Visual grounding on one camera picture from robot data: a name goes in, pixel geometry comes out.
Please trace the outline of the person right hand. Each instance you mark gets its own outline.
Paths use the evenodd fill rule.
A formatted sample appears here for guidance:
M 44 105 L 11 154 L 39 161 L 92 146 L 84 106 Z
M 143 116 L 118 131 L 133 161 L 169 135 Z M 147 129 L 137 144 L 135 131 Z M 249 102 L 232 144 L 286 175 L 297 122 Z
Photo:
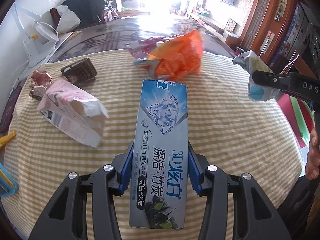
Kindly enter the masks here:
M 319 153 L 319 136 L 314 128 L 310 133 L 310 145 L 307 154 L 307 163 L 305 174 L 308 180 L 314 180 L 319 175 L 320 153 Z

